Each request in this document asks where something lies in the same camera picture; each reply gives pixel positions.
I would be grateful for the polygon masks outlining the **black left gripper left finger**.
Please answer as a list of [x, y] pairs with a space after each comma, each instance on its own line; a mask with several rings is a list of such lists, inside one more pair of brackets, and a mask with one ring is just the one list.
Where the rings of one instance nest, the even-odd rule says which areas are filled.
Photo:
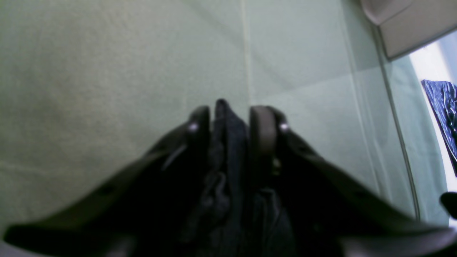
[[70, 207], [10, 226], [4, 241], [52, 257], [158, 255], [199, 199], [207, 171], [210, 110], [196, 108], [144, 156]]

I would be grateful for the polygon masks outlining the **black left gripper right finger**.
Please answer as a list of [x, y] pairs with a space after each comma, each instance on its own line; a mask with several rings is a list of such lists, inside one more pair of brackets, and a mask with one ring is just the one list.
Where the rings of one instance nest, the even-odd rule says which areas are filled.
[[400, 213], [326, 161], [279, 109], [250, 108], [250, 192], [272, 187], [306, 257], [455, 257], [456, 229]]

